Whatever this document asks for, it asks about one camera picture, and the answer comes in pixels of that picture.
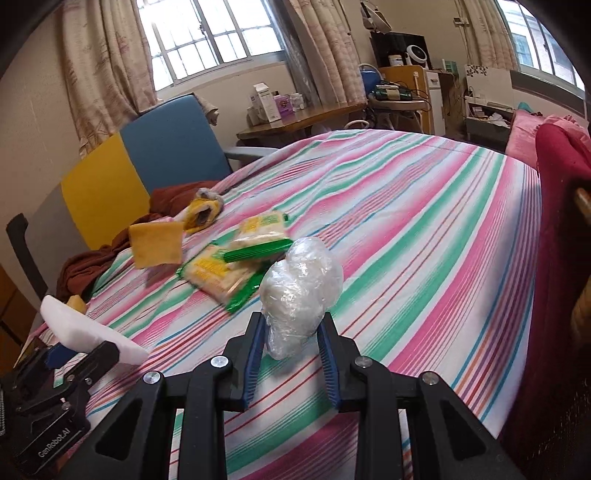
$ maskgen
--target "red cushion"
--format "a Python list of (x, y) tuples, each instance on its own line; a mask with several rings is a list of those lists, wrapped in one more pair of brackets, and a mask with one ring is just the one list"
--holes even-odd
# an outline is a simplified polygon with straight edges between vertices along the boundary
[(525, 371), (502, 432), (516, 460), (535, 441), (538, 415), (550, 414), (552, 390), (573, 370), (570, 315), (591, 274), (591, 227), (573, 200), (578, 187), (591, 191), (591, 153), (556, 125), (541, 125), (535, 143), (542, 218), (534, 305)]

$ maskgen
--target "wall outlet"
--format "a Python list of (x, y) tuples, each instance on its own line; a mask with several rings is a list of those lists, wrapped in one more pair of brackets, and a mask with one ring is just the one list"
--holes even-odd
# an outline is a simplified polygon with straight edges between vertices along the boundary
[(470, 25), (470, 21), (466, 17), (453, 17), (453, 23), (457, 27), (465, 27)]

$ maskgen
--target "beige curtain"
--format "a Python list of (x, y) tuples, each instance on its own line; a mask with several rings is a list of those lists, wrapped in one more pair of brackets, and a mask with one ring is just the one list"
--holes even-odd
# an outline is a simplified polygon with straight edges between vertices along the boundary
[(157, 103), (135, 0), (66, 0), (64, 70), (80, 155)]
[(284, 0), (323, 105), (365, 102), (359, 57), (336, 0)]
[(509, 32), (495, 0), (462, 0), (470, 20), (466, 41), (474, 65), (517, 70), (517, 58)]

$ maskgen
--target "brown towel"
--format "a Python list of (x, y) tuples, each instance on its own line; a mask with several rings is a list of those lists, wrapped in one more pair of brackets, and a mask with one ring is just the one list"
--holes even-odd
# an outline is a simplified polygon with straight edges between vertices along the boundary
[[(150, 197), (150, 213), (138, 218), (134, 223), (147, 223), (165, 216), (178, 215), (200, 188), (212, 188), (217, 181), (197, 181), (155, 189)], [(128, 229), (121, 231), (110, 245), (98, 250), (84, 252), (69, 258), (57, 279), (56, 297), (68, 301), (72, 295), (85, 297), (95, 280), (111, 266), (115, 257), (129, 248)]]

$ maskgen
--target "wall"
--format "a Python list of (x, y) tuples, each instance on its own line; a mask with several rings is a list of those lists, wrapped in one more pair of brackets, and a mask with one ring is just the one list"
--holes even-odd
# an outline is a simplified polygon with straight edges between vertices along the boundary
[(579, 125), (587, 128), (589, 122), (585, 120), (582, 116), (576, 115), (575, 113), (571, 112), (570, 110), (556, 105), (555, 103), (546, 100), (545, 98), (538, 97), (536, 95), (532, 95), (531, 93), (527, 92), (520, 92), (519, 90), (513, 90), (513, 97), (515, 101), (515, 105), (519, 105), (520, 102), (527, 103), (534, 112), (542, 112), (544, 116), (548, 115), (557, 115), (557, 116), (565, 116), (570, 115), (572, 116)]
[(296, 91), (287, 66), (282, 61), (261, 64), (259, 59), (184, 82), (159, 94), (163, 100), (195, 92), (219, 108), (217, 126), (213, 127), (222, 147), (236, 145), (236, 134), (248, 128), (246, 109), (251, 105), (252, 86), (264, 82), (271, 91)]
[(361, 4), (359, 3), (359, 0), (340, 0), (340, 3), (349, 23), (351, 37), (357, 48), (359, 61), (361, 63), (369, 63), (377, 66), (374, 50), (371, 46), (371, 36), (369, 31), (363, 26)]
[(395, 32), (423, 35), (433, 68), (441, 68), (441, 59), (455, 60), (459, 70), (468, 63), (462, 27), (454, 0), (372, 0)]
[(32, 214), (79, 160), (56, 20), (52, 14), (43, 21), (0, 79), (0, 264), (34, 306), (39, 300), (5, 225), (17, 213)]

